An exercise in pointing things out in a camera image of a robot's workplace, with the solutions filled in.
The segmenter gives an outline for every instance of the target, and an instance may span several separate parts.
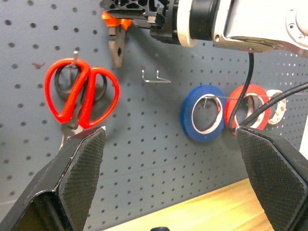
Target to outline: wooden surface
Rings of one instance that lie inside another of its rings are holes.
[[[158,226],[170,231],[273,231],[248,179],[107,231],[150,231]]]

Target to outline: black cable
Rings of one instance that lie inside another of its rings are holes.
[[[254,72],[254,66],[255,66],[255,57],[254,57],[254,54],[253,53],[249,53],[249,71],[248,71],[248,75],[247,75],[247,79],[246,79],[246,82],[244,84],[244,87],[243,87],[243,90],[242,90],[242,93],[231,113],[231,116],[229,118],[229,122],[228,122],[228,129],[231,131],[231,132],[234,132],[235,131],[235,128],[232,127],[232,123],[233,123],[233,120],[235,118],[235,115],[237,113],[237,111],[239,110],[239,107],[240,105],[242,104],[243,102],[243,99],[246,95],[246,92],[247,92],[247,89],[249,87],[249,84],[250,84],[250,81],[251,81],[251,78],[252,78],[252,74]]]
[[[247,126],[249,123],[251,123],[254,119],[256,119],[261,113],[278,103],[279,101],[285,99],[286,97],[289,97],[291,95],[294,95],[295,93],[298,93],[300,91],[308,89],[308,82],[303,83],[301,85],[298,85],[294,88],[291,88],[289,90],[286,90],[285,92],[271,98],[267,103],[256,109],[248,118],[246,118],[240,125],[241,126]]]

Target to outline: pegboard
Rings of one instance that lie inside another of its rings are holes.
[[[43,94],[47,69],[71,57],[75,49],[91,66],[111,70],[108,29],[99,1],[2,0],[0,7],[0,219],[33,176],[57,154],[60,125]],[[265,90],[286,90],[307,80],[307,59],[274,51],[255,55],[252,82]],[[145,84],[158,66],[171,84]],[[235,137],[226,129],[212,142],[188,139],[180,109],[197,86],[215,85],[229,95],[243,84],[248,54],[213,48],[163,44],[149,31],[130,28],[123,67],[113,70],[121,86],[120,102],[102,125],[107,127],[101,176],[85,230],[100,231],[247,177]],[[95,106],[101,113],[111,100]],[[288,98],[283,120],[266,130],[286,137],[297,149],[307,118],[307,97]],[[209,105],[196,124],[213,121]]]

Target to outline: scissor handle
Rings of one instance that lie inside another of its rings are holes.
[[[93,106],[93,99],[94,99],[94,94],[95,94],[95,82],[96,82],[96,76],[100,74],[103,76],[106,76],[111,80],[113,83],[113,86],[115,88],[115,96],[114,99],[108,108],[108,110],[98,119],[94,121],[90,121],[90,115],[91,115],[91,110]],[[91,128],[94,127],[101,122],[103,122],[115,109],[120,97],[120,85],[119,82],[117,81],[116,77],[107,69],[104,69],[102,67],[93,67],[90,72],[90,77],[88,81],[88,87],[87,87],[87,94],[86,94],[86,99],[85,102],[82,106],[82,110],[80,113],[80,118],[79,118],[79,124],[84,128]]]
[[[55,108],[53,102],[52,102],[52,99],[51,99],[51,92],[50,92],[51,78],[52,78],[52,76],[53,76],[53,74],[56,70],[58,70],[59,68],[61,68],[63,66],[72,64],[73,61],[74,61],[73,58],[66,58],[66,59],[58,60],[53,65],[51,65],[51,67],[48,69],[48,71],[46,73],[46,77],[45,77],[44,91],[45,91],[45,97],[46,97],[47,104],[48,104],[53,116],[61,124],[67,123],[72,119],[73,111],[74,111],[74,107],[75,107],[75,103],[76,103],[76,100],[78,98],[78,95],[81,91],[81,88],[82,88],[84,82],[86,81],[87,77],[90,75],[89,64],[87,62],[81,60],[81,59],[77,59],[76,66],[81,67],[80,75],[77,78],[77,80],[76,80],[76,82],[75,82],[75,84],[74,84],[74,86],[71,90],[71,93],[69,94],[69,97],[68,97],[68,99],[67,99],[67,101],[64,105],[62,112],[58,112],[57,109]]]

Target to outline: pliers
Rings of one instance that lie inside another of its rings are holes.
[[[126,31],[131,26],[132,20],[114,18],[103,12],[102,19],[109,27],[109,50],[112,59],[112,68],[121,68],[125,50]]]

